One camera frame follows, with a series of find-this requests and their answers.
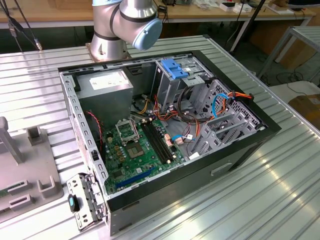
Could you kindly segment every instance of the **blue drive bay latch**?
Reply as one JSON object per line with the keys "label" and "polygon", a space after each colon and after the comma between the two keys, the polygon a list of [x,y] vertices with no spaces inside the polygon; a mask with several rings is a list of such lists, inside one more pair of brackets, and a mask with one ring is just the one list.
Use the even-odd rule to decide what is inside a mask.
{"label": "blue drive bay latch", "polygon": [[180,65],[173,59],[161,60],[163,67],[171,74],[173,79],[183,79],[189,76],[189,74],[182,70]]}

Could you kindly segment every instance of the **blue expansion slot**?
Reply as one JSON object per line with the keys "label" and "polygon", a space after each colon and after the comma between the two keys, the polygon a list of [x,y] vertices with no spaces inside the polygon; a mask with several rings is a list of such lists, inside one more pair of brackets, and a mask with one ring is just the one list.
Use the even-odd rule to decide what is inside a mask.
{"label": "blue expansion slot", "polygon": [[116,186],[116,188],[121,188],[121,187],[124,187],[125,185],[132,184],[137,180],[148,177],[154,169],[155,169],[155,167],[150,168],[148,171],[142,172],[142,173],[138,174],[137,176],[133,176],[127,180],[119,182],[115,186]]}

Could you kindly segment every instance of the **yellow wire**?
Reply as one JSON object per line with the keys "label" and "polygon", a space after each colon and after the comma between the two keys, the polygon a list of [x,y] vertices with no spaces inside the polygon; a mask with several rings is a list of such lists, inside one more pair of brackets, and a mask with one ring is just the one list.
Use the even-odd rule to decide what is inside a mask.
{"label": "yellow wire", "polygon": [[147,110],[147,107],[148,107],[148,102],[149,102],[149,99],[146,99],[145,100],[145,105],[144,105],[144,108],[142,111],[138,112],[138,114],[144,114]]}

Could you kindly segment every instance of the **red cable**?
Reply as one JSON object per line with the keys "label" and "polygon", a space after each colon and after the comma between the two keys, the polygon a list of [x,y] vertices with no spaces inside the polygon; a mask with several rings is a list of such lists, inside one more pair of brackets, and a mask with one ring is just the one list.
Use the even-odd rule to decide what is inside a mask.
{"label": "red cable", "polygon": [[89,114],[91,117],[93,117],[95,119],[96,123],[98,124],[99,133],[100,133],[100,152],[102,152],[102,131],[101,131],[99,120],[96,118],[96,116],[93,113],[91,113],[89,111],[86,111],[86,113]]}

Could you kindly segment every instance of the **aluminum table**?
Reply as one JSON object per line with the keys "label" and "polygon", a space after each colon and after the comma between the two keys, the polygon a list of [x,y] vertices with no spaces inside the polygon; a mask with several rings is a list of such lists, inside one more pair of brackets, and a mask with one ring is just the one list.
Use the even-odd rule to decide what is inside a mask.
{"label": "aluminum table", "polygon": [[0,224],[1,239],[319,239],[320,132],[204,36],[160,39],[133,57],[201,50],[282,128],[240,168],[108,237],[102,222],[79,233],[66,180],[85,171],[68,119],[58,67],[88,64],[85,47],[0,55],[0,115],[11,134],[49,132],[64,197]]}
{"label": "aluminum table", "polygon": [[[263,74],[267,71],[267,69],[272,64],[272,61],[275,59],[277,53],[281,50],[287,40],[290,38],[288,43],[285,45],[283,50],[280,52],[279,56],[275,60],[275,62],[279,63],[287,51],[290,49],[292,44],[296,39],[303,41],[305,44],[308,44],[310,47],[314,48],[318,53],[320,53],[320,26],[293,26],[289,27],[282,38],[279,40],[277,45],[274,47],[273,51],[266,59],[263,64],[262,69],[258,73],[258,78],[261,78]],[[315,66],[317,69],[311,75],[309,82],[320,72],[320,66]]]}

